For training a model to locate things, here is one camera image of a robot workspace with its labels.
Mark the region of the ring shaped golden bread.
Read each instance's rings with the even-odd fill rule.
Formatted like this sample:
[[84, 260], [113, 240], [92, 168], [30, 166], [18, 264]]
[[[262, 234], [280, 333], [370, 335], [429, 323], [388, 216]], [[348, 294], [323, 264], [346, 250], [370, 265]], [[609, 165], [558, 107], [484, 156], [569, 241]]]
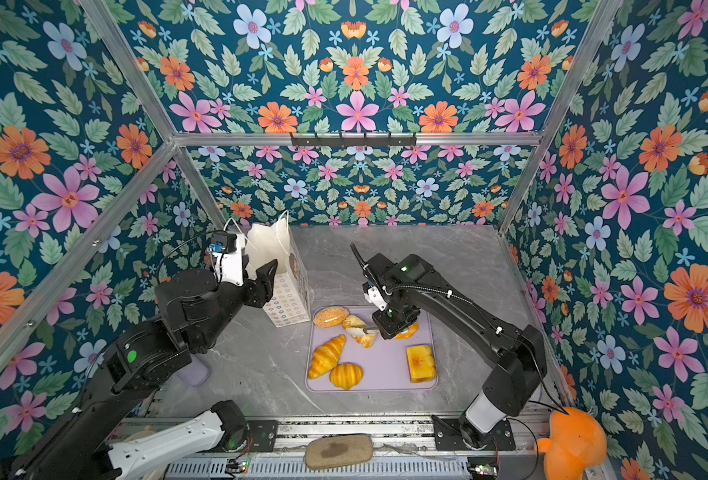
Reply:
[[406, 330], [403, 330], [399, 334], [397, 334], [394, 339], [395, 340], [407, 340], [413, 337], [418, 331], [420, 330], [420, 325], [418, 323], [414, 323], [413, 325], [409, 326]]

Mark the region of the white patterned paper bag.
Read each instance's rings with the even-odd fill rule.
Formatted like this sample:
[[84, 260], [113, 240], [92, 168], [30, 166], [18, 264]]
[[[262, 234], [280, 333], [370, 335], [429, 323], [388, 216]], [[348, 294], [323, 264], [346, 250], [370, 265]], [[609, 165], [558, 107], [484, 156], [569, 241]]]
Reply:
[[247, 255], [247, 277], [257, 278], [258, 268], [277, 261], [272, 299], [263, 307], [276, 327], [311, 320], [308, 274], [290, 230], [285, 210], [271, 225], [254, 224], [247, 234], [235, 226], [237, 246]]

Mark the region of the oblong braided bread roll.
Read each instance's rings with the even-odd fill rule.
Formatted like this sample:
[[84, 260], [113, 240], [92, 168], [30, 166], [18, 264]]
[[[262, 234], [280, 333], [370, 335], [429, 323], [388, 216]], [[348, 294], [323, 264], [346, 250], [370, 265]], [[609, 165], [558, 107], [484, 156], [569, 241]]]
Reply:
[[368, 326], [356, 315], [349, 315], [343, 321], [342, 326], [350, 337], [366, 349], [371, 348], [378, 338], [378, 329]]

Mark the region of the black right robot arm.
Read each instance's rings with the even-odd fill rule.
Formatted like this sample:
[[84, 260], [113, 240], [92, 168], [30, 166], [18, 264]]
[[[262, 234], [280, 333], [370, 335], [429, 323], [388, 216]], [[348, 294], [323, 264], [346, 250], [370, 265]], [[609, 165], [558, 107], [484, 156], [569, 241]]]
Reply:
[[538, 328], [520, 328], [505, 321], [453, 287], [422, 257], [410, 254], [393, 262], [378, 253], [354, 257], [366, 282], [366, 300], [381, 337], [391, 340], [429, 313], [466, 341], [490, 366], [481, 392], [459, 418], [460, 435], [472, 449], [486, 446], [502, 421], [517, 417], [547, 373], [543, 335]]

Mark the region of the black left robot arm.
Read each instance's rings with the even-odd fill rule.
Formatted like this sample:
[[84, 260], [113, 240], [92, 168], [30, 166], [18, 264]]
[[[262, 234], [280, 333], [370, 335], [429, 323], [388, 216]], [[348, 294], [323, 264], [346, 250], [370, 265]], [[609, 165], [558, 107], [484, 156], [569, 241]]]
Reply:
[[214, 347], [245, 306], [262, 308], [273, 297], [278, 263], [253, 279], [229, 283], [207, 268], [182, 271], [156, 286], [160, 313], [129, 328], [108, 347], [84, 391], [27, 454], [0, 464], [0, 479], [78, 479], [120, 473], [108, 464], [104, 442], [143, 400]]

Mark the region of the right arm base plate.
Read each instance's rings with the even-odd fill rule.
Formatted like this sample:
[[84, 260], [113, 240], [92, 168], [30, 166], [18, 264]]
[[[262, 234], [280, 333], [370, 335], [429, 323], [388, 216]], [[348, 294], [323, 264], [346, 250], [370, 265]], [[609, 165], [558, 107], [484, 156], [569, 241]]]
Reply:
[[479, 433], [459, 418], [431, 416], [435, 448], [439, 451], [514, 451], [516, 443], [508, 420], [498, 422], [489, 433]]

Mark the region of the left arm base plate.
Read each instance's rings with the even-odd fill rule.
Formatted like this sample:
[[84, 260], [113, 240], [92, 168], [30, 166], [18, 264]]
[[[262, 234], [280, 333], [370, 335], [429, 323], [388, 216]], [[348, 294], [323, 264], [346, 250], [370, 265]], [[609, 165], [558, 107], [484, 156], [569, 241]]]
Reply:
[[185, 439], [193, 441], [194, 453], [226, 453], [239, 456], [271, 452], [277, 429], [277, 421], [202, 416], [186, 431]]

